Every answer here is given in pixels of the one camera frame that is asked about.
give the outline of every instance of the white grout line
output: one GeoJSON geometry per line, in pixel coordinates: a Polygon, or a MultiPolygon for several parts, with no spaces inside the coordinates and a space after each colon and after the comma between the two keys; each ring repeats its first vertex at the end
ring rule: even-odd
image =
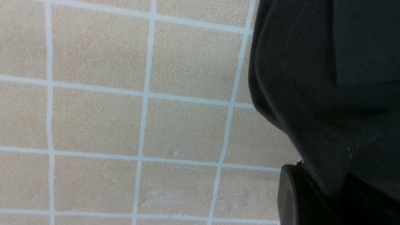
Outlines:
{"type": "Polygon", "coordinates": [[[57,216],[88,216],[88,217],[108,217],[108,218],[132,218],[131,213],[93,213],[79,211],[58,211],[57,216]]]}
{"type": "MultiPolygon", "coordinates": [[[[50,154],[50,151],[45,149],[27,149],[27,148],[8,147],[8,146],[0,146],[0,151],[14,152],[14,153],[50,154]]],[[[139,158],[138,156],[129,156],[129,155],[109,155],[101,153],[83,153],[83,152],[60,151],[60,150],[54,150],[54,155],[87,157],[87,158],[98,158],[98,159],[119,159],[119,160],[130,160],[130,161],[137,161],[139,158]]],[[[213,163],[213,162],[202,162],[202,161],[192,161],[192,160],[182,160],[182,159],[164,159],[164,158],[154,158],[154,157],[142,157],[142,161],[159,162],[159,163],[177,163],[177,164],[199,165],[199,166],[209,166],[209,167],[217,167],[220,165],[219,163],[213,163]]],[[[280,168],[237,165],[229,163],[223,163],[222,167],[280,172],[280,168]]]]}
{"type": "Polygon", "coordinates": [[[10,146],[0,146],[0,151],[14,152],[14,153],[49,154],[49,150],[45,149],[28,149],[28,148],[17,148],[10,146]]]}
{"type": "MultiPolygon", "coordinates": [[[[27,209],[0,209],[0,214],[31,214],[31,215],[50,215],[50,211],[45,210],[27,210],[27,209]]],[[[87,216],[87,217],[107,217],[107,218],[132,218],[131,213],[94,213],[79,211],[55,211],[57,216],[87,216]]],[[[176,219],[176,220],[194,220],[207,221],[208,217],[195,217],[181,214],[138,214],[137,218],[141,219],[176,219]]],[[[220,223],[254,223],[254,224],[278,224],[278,220],[257,220],[257,219],[230,219],[230,218],[213,218],[213,222],[220,223]]]]}
{"type": "Polygon", "coordinates": [[[137,160],[137,156],[129,155],[108,155],[101,153],[83,153],[83,152],[70,152],[70,151],[54,151],[55,155],[74,156],[74,157],[87,157],[98,159],[121,159],[121,160],[137,160]]]}
{"type": "Polygon", "coordinates": [[[225,219],[213,218],[213,222],[220,223],[254,223],[254,224],[279,224],[279,220],[261,220],[261,219],[225,219]]]}
{"type": "Polygon", "coordinates": [[[29,210],[29,209],[0,209],[0,214],[50,215],[50,211],[46,211],[46,210],[29,210]]]}
{"type": "Polygon", "coordinates": [[[232,33],[245,33],[245,28],[243,28],[243,27],[215,24],[215,23],[209,23],[209,22],[198,21],[198,20],[189,20],[189,19],[179,18],[179,17],[175,17],[175,16],[166,16],[166,15],[156,14],[156,20],[161,20],[161,21],[176,23],[176,24],[182,24],[182,25],[188,25],[188,26],[194,26],[194,27],[207,28],[207,29],[211,29],[211,30],[222,30],[222,31],[228,31],[228,32],[232,32],[232,33]]]}
{"type": "MultiPolygon", "coordinates": [[[[0,80],[10,81],[10,82],[27,83],[27,84],[37,84],[37,85],[47,85],[48,84],[47,80],[31,79],[31,78],[24,78],[24,77],[18,77],[18,76],[7,76],[7,75],[3,75],[3,74],[0,74],[0,80]]],[[[93,86],[93,85],[86,85],[86,84],[72,84],[72,83],[59,82],[59,81],[53,81],[52,83],[53,83],[53,87],[57,87],[57,88],[59,88],[59,87],[72,88],[72,89],[78,89],[78,90],[98,91],[98,92],[125,94],[125,95],[132,95],[132,96],[143,96],[144,95],[144,92],[139,91],[139,90],[126,90],[126,89],[93,86]]],[[[212,104],[212,105],[220,105],[220,106],[233,106],[235,108],[255,109],[253,104],[248,104],[248,103],[227,102],[227,101],[221,101],[221,100],[195,98],[195,97],[187,97],[187,96],[177,96],[177,95],[151,93],[151,92],[147,93],[146,95],[149,98],[161,98],[161,99],[167,99],[167,100],[192,102],[192,103],[199,103],[199,104],[212,104]]]]}
{"type": "Polygon", "coordinates": [[[150,89],[150,76],[151,68],[153,63],[153,47],[154,47],[154,34],[156,32],[156,21],[154,19],[157,13],[157,0],[151,0],[150,2],[150,20],[149,30],[147,39],[147,58],[146,58],[146,74],[144,77],[144,90],[143,90],[143,102],[142,102],[142,119],[140,120],[140,133],[139,133],[139,149],[138,149],[138,160],[136,166],[136,178],[135,178],[135,192],[133,197],[133,211],[132,211],[132,225],[136,225],[138,204],[139,204],[139,192],[140,192],[140,178],[142,173],[142,160],[143,160],[143,148],[144,148],[144,136],[146,133],[146,120],[147,120],[147,108],[148,98],[150,89]]]}
{"type": "Polygon", "coordinates": [[[139,91],[139,90],[126,90],[126,89],[101,87],[101,86],[93,86],[93,85],[86,85],[86,84],[72,84],[72,83],[59,82],[59,81],[53,81],[53,85],[54,85],[54,87],[58,87],[58,88],[72,88],[72,89],[78,89],[78,90],[89,90],[89,91],[107,92],[107,93],[114,93],[114,94],[143,96],[143,92],[139,91]]]}
{"type": "MultiPolygon", "coordinates": [[[[249,6],[249,11],[247,13],[246,26],[245,26],[246,30],[250,29],[255,3],[256,3],[255,0],[250,0],[250,6],[249,6]]],[[[242,73],[244,57],[245,57],[245,54],[246,54],[246,45],[247,45],[248,34],[249,34],[249,32],[243,32],[242,45],[241,45],[240,52],[239,52],[239,57],[238,57],[238,66],[236,68],[235,80],[234,80],[232,95],[231,95],[231,99],[230,99],[231,105],[229,106],[228,117],[226,119],[224,143],[222,145],[222,151],[221,151],[221,155],[220,155],[220,160],[218,162],[217,172],[216,172],[216,175],[215,175],[214,189],[213,189],[213,194],[212,194],[210,212],[208,214],[207,225],[211,225],[211,223],[213,221],[213,217],[214,217],[214,209],[215,209],[215,204],[216,204],[217,196],[218,196],[218,186],[219,186],[219,183],[220,183],[221,170],[222,170],[222,167],[224,165],[224,158],[225,158],[226,150],[228,148],[229,132],[230,132],[230,126],[231,126],[231,123],[232,123],[234,103],[235,103],[235,100],[236,100],[236,95],[238,93],[240,75],[242,73]]]]}
{"type": "Polygon", "coordinates": [[[186,97],[186,96],[175,96],[175,95],[159,94],[159,93],[149,93],[148,95],[149,95],[149,98],[162,98],[162,99],[168,99],[168,100],[179,100],[182,102],[213,104],[213,105],[220,105],[220,106],[229,106],[230,105],[230,102],[221,101],[221,100],[212,100],[212,99],[186,97]]]}
{"type": "Polygon", "coordinates": [[[182,214],[164,214],[164,215],[157,215],[157,214],[138,214],[138,218],[141,219],[186,219],[186,220],[195,220],[195,221],[207,221],[207,217],[195,217],[195,216],[188,216],[182,214]]]}
{"type": "Polygon", "coordinates": [[[212,30],[222,30],[222,31],[234,32],[234,33],[246,33],[246,32],[252,33],[251,29],[245,29],[243,27],[228,26],[228,25],[216,24],[216,23],[210,23],[210,22],[204,22],[204,21],[190,20],[190,19],[179,18],[179,17],[175,17],[175,16],[161,15],[161,14],[157,14],[156,12],[155,13],[142,12],[142,11],[137,11],[137,10],[117,8],[117,7],[113,7],[113,6],[106,6],[106,5],[73,1],[73,0],[37,0],[37,1],[51,2],[52,4],[57,4],[57,5],[70,6],[70,7],[82,8],[82,9],[90,9],[90,10],[101,11],[101,12],[110,12],[110,13],[116,13],[116,14],[127,15],[127,16],[135,16],[135,17],[140,17],[140,18],[149,18],[149,19],[161,20],[161,21],[170,22],[170,23],[207,28],[207,29],[212,29],[212,30]]]}
{"type": "Polygon", "coordinates": [[[25,83],[25,84],[37,84],[37,85],[47,85],[47,83],[48,83],[47,80],[24,78],[24,77],[18,77],[18,76],[7,76],[4,74],[0,74],[0,80],[25,83]]]}
{"type": "Polygon", "coordinates": [[[49,149],[49,208],[50,208],[50,225],[55,224],[54,211],[54,148],[52,135],[52,120],[53,120],[53,35],[52,35],[52,15],[51,4],[45,3],[45,25],[46,25],[46,46],[47,46],[47,115],[46,115],[46,133],[47,146],[49,149]]]}
{"type": "Polygon", "coordinates": [[[222,167],[280,173],[280,168],[273,168],[273,167],[249,166],[249,165],[238,165],[238,164],[228,164],[228,163],[223,163],[222,167]]]}

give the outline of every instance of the tiled floor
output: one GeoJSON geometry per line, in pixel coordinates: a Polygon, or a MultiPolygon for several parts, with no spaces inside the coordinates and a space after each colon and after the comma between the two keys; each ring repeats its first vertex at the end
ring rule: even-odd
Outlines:
{"type": "Polygon", "coordinates": [[[0,224],[277,224],[256,0],[2,0],[0,224]]]}

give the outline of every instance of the grout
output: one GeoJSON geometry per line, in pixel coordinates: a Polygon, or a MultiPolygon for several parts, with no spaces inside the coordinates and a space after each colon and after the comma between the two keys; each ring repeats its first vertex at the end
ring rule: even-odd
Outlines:
{"type": "MultiPolygon", "coordinates": [[[[0,74],[0,80],[10,81],[10,82],[18,82],[18,83],[26,83],[26,84],[48,85],[47,80],[24,78],[24,77],[18,77],[18,76],[8,76],[8,75],[3,75],[3,74],[0,74]]],[[[132,95],[132,96],[144,96],[144,92],[139,91],[139,90],[126,90],[126,89],[120,89],[120,88],[110,88],[110,87],[93,86],[93,85],[86,85],[86,84],[73,84],[73,83],[59,82],[59,81],[53,81],[52,86],[57,87],[57,88],[71,88],[71,89],[78,89],[78,90],[98,91],[98,92],[124,94],[124,95],[132,95]]],[[[167,99],[167,100],[174,100],[174,101],[192,102],[192,103],[199,103],[199,104],[212,104],[212,105],[219,105],[219,106],[231,106],[232,105],[235,108],[255,109],[253,104],[248,104],[248,103],[227,102],[227,101],[222,101],[222,100],[204,99],[204,98],[151,93],[151,92],[148,92],[146,95],[148,96],[148,98],[160,98],[160,99],[167,99]]]]}
{"type": "Polygon", "coordinates": [[[157,13],[157,0],[151,0],[150,2],[150,20],[149,30],[147,39],[147,57],[146,57],[146,74],[144,77],[144,90],[143,90],[143,102],[142,102],[142,118],[140,120],[140,133],[139,133],[139,148],[138,148],[138,160],[136,166],[136,178],[135,178],[135,192],[133,197],[133,210],[132,210],[132,225],[136,225],[139,205],[139,192],[140,192],[140,180],[142,174],[142,161],[143,161],[143,149],[144,149],[144,136],[146,133],[146,121],[147,121],[147,109],[150,89],[150,76],[151,68],[153,63],[153,47],[154,47],[154,35],[156,30],[155,14],[157,13]]]}
{"type": "MultiPolygon", "coordinates": [[[[0,151],[4,152],[14,152],[14,153],[33,153],[33,154],[50,154],[49,150],[45,149],[28,149],[28,148],[18,148],[18,147],[8,147],[0,146],[0,151]]],[[[97,159],[119,159],[119,160],[130,160],[137,161],[138,156],[129,155],[110,155],[101,153],[84,153],[84,152],[72,152],[72,151],[60,151],[54,150],[54,155],[71,156],[71,157],[87,157],[87,158],[97,158],[97,159]]],[[[165,159],[165,158],[155,158],[155,157],[142,157],[144,162],[159,162],[159,163],[177,163],[186,165],[199,165],[199,166],[209,166],[217,167],[219,163],[213,162],[202,162],[202,161],[192,161],[192,160],[182,160],[182,159],[165,159]]],[[[224,168],[236,168],[236,169],[248,169],[248,170],[258,170],[258,171],[270,171],[270,172],[280,172],[280,168],[273,167],[262,167],[262,166],[251,166],[251,165],[237,165],[223,163],[224,168]]]]}
{"type": "Polygon", "coordinates": [[[190,20],[190,19],[179,18],[179,17],[175,17],[175,16],[161,15],[161,14],[157,14],[156,12],[154,12],[154,13],[142,12],[142,11],[138,11],[138,10],[118,8],[118,7],[114,7],[114,6],[93,4],[93,3],[88,3],[88,2],[81,2],[81,1],[74,1],[74,0],[36,0],[36,1],[49,2],[52,4],[56,4],[56,5],[70,6],[70,7],[82,8],[82,9],[90,9],[90,10],[101,11],[101,12],[110,12],[110,13],[116,13],[116,14],[127,15],[127,16],[135,16],[135,17],[139,17],[139,18],[148,18],[148,19],[160,20],[160,21],[165,21],[165,22],[170,22],[170,23],[175,23],[175,24],[207,28],[207,29],[212,29],[212,30],[221,30],[221,31],[228,31],[228,32],[233,32],[233,33],[246,33],[246,32],[252,33],[253,32],[252,29],[245,29],[243,27],[236,27],[236,26],[216,24],[216,23],[210,23],[210,22],[204,22],[204,21],[190,20]]]}
{"type": "Polygon", "coordinates": [[[55,224],[55,196],[54,196],[54,147],[52,135],[53,120],[53,35],[52,35],[52,15],[51,4],[46,2],[44,6],[45,26],[46,26],[46,76],[47,76],[47,114],[46,114],[46,133],[47,147],[49,149],[49,209],[50,209],[50,225],[55,224]]]}
{"type": "MultiPolygon", "coordinates": [[[[27,209],[0,209],[0,214],[31,214],[31,215],[50,215],[46,210],[27,210],[27,209]]],[[[132,218],[131,213],[94,213],[80,211],[55,211],[57,216],[88,216],[88,217],[106,217],[106,218],[132,218]]],[[[182,214],[138,214],[141,219],[176,219],[207,221],[208,217],[188,216],[182,214]]],[[[213,218],[213,222],[221,223],[254,223],[254,224],[279,224],[278,220],[258,220],[258,219],[231,219],[231,218],[213,218]]]]}
{"type": "Polygon", "coordinates": [[[246,25],[245,25],[245,32],[243,32],[242,45],[240,47],[240,52],[239,52],[239,57],[238,57],[238,66],[236,68],[235,80],[234,80],[232,95],[231,95],[231,99],[230,99],[230,106],[228,109],[228,117],[226,119],[224,143],[222,145],[220,160],[218,162],[217,172],[215,175],[214,189],[213,189],[213,194],[212,194],[210,212],[208,214],[207,225],[211,225],[213,218],[214,218],[215,204],[217,202],[217,196],[218,196],[218,187],[219,187],[219,183],[220,183],[220,179],[221,179],[221,170],[224,165],[224,158],[225,158],[226,151],[228,149],[229,132],[230,132],[230,126],[232,123],[234,103],[236,101],[236,95],[237,95],[238,89],[239,89],[239,81],[240,81],[240,76],[242,73],[244,57],[246,55],[246,45],[248,42],[248,36],[251,33],[250,26],[251,26],[251,22],[252,22],[252,18],[253,18],[255,4],[256,4],[255,0],[250,0],[249,10],[248,10],[247,19],[246,19],[246,25]]]}

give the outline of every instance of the dark gray fabric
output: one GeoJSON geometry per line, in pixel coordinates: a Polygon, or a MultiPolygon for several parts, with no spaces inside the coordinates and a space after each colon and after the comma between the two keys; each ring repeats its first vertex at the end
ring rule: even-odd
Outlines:
{"type": "Polygon", "coordinates": [[[352,173],[400,201],[400,57],[392,51],[400,46],[400,11],[383,9],[399,5],[260,1],[249,67],[253,103],[289,135],[332,199],[352,173]],[[385,28],[385,37],[372,33],[385,28]],[[388,35],[391,50],[377,44],[388,35]]]}

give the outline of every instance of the beige tile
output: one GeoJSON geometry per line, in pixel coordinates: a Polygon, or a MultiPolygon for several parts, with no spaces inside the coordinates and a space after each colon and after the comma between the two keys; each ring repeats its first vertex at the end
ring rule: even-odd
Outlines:
{"type": "Polygon", "coordinates": [[[250,0],[158,0],[157,12],[230,26],[246,25],[250,0]]]}
{"type": "Polygon", "coordinates": [[[46,78],[44,3],[0,1],[0,74],[46,78]]]}
{"type": "Polygon", "coordinates": [[[141,97],[55,88],[53,111],[55,149],[137,154],[141,97]]]}
{"type": "Polygon", "coordinates": [[[0,214],[1,225],[49,225],[46,215],[0,214]]]}
{"type": "Polygon", "coordinates": [[[49,156],[0,152],[0,209],[48,210],[49,156]]]}
{"type": "Polygon", "coordinates": [[[250,63],[250,50],[253,36],[250,35],[247,40],[246,54],[244,55],[242,73],[239,80],[238,93],[236,95],[236,102],[253,104],[250,96],[248,76],[249,76],[249,63],[250,63]]]}
{"type": "Polygon", "coordinates": [[[47,88],[0,81],[0,145],[47,149],[47,88]]]}
{"type": "Polygon", "coordinates": [[[218,162],[227,106],[150,99],[144,155],[218,162]]]}
{"type": "Polygon", "coordinates": [[[242,35],[156,21],[150,90],[230,100],[242,35]]]}
{"type": "Polygon", "coordinates": [[[138,212],[207,217],[215,167],[143,162],[138,212]]]}
{"type": "Polygon", "coordinates": [[[150,11],[150,0],[79,0],[83,2],[115,6],[139,11],[150,11]]]}
{"type": "Polygon", "coordinates": [[[279,173],[222,168],[214,217],[277,220],[279,173]]]}
{"type": "Polygon", "coordinates": [[[256,3],[254,5],[254,12],[253,12],[253,18],[251,21],[251,28],[254,29],[254,24],[256,23],[256,18],[257,18],[257,11],[258,11],[258,6],[260,5],[260,0],[256,0],[256,3]]]}
{"type": "Polygon", "coordinates": [[[135,161],[56,156],[56,210],[132,213],[135,174],[135,161]]]}
{"type": "Polygon", "coordinates": [[[56,216],[56,225],[131,225],[128,218],[56,216]]]}
{"type": "Polygon", "coordinates": [[[298,157],[286,134],[255,109],[234,109],[225,163],[280,168],[298,157]]]}
{"type": "Polygon", "coordinates": [[[148,19],[53,6],[53,78],[143,90],[148,19]]]}
{"type": "Polygon", "coordinates": [[[138,219],[138,225],[206,225],[204,221],[181,219],[138,219]]]}

